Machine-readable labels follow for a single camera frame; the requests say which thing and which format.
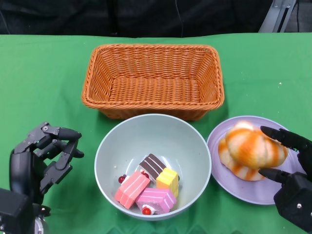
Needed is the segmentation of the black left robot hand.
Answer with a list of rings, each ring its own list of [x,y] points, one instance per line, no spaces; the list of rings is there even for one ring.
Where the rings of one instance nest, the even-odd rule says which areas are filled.
[[[10,154],[10,190],[42,204],[44,195],[71,171],[73,158],[82,158],[77,149],[82,134],[43,122],[30,131]]]

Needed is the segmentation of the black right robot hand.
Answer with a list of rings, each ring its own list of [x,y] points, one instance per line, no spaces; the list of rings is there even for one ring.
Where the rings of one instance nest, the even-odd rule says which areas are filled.
[[[307,233],[312,232],[312,142],[284,129],[261,126],[261,131],[283,146],[297,151],[298,161],[305,173],[287,173],[263,168],[258,172],[272,181],[281,183],[273,199],[278,213]]]

